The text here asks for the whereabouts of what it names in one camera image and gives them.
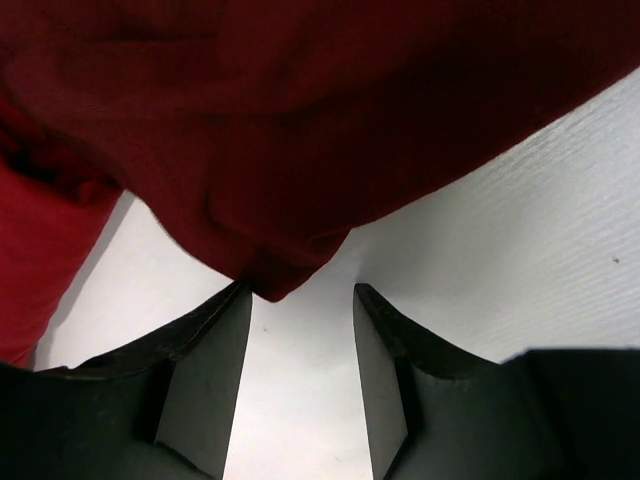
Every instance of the white floor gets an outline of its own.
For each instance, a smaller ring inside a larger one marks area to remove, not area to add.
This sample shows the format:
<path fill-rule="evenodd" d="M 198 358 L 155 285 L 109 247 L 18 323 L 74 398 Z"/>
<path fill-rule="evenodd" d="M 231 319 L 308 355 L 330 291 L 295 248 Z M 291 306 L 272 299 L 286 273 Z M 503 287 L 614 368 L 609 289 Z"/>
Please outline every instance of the white floor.
<path fill-rule="evenodd" d="M 62 302 L 38 368 L 77 365 L 228 283 L 130 204 Z M 640 70 L 482 169 L 354 231 L 281 303 L 256 300 L 225 479 L 371 478 L 356 281 L 492 360 L 532 346 L 640 346 L 639 208 Z"/>

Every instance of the white surface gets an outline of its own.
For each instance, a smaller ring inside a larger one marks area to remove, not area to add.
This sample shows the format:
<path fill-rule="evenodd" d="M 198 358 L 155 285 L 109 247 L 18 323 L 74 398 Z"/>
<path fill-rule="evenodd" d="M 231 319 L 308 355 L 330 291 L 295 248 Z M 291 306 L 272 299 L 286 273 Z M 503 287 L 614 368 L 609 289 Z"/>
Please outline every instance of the white surface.
<path fill-rule="evenodd" d="M 353 232 L 285 301 L 255 302 L 225 478 L 371 478 L 356 280 L 493 360 L 541 345 L 639 346 L 639 204 L 637 71 L 466 178 Z M 75 303 L 81 280 L 63 302 L 70 312 L 53 323 L 38 366 L 77 365 L 227 283 L 135 202 Z"/>

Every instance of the red fabric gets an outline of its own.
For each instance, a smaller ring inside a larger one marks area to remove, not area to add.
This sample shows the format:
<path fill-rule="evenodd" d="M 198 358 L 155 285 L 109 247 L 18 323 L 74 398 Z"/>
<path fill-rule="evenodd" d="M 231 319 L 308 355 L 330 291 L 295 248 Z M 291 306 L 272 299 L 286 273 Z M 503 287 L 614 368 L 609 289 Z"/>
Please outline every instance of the red fabric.
<path fill-rule="evenodd" d="M 14 104 L 191 254 L 278 300 L 354 226 L 635 68 L 640 4 L 3 0 L 0 45 Z M 42 208 L 55 230 L 59 207 Z M 36 228 L 21 215 L 16 228 Z"/>
<path fill-rule="evenodd" d="M 1 98 L 0 188 L 0 360 L 26 367 L 120 189 Z"/>

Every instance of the red cloth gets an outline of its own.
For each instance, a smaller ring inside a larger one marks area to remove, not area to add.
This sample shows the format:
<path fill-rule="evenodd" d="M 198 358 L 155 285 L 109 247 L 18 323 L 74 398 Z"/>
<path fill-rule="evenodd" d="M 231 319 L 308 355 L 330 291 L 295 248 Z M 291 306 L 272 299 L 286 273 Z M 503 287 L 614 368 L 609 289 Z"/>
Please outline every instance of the red cloth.
<path fill-rule="evenodd" d="M 0 45 L 14 104 L 278 300 L 635 68 L 640 4 L 3 0 Z"/>
<path fill-rule="evenodd" d="M 0 188 L 0 360 L 27 367 L 120 189 L 2 98 Z"/>

